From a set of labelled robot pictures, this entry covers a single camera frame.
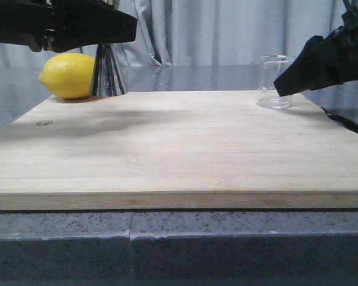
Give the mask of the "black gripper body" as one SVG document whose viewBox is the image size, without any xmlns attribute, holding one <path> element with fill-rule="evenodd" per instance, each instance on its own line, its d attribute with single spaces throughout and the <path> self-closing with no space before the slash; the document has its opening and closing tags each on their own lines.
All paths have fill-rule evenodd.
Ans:
<svg viewBox="0 0 358 286">
<path fill-rule="evenodd" d="M 0 43 L 53 51 L 55 1 L 0 1 Z"/>
</svg>

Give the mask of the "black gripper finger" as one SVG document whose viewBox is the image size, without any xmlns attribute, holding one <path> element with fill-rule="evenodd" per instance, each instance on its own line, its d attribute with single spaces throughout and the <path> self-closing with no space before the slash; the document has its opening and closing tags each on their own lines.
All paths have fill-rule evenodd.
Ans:
<svg viewBox="0 0 358 286">
<path fill-rule="evenodd" d="M 279 96 L 358 80 L 358 29 L 341 27 L 327 38 L 313 36 L 274 81 Z"/>
<path fill-rule="evenodd" d="M 52 1 L 52 50 L 133 42 L 137 19 L 105 1 Z"/>
</svg>

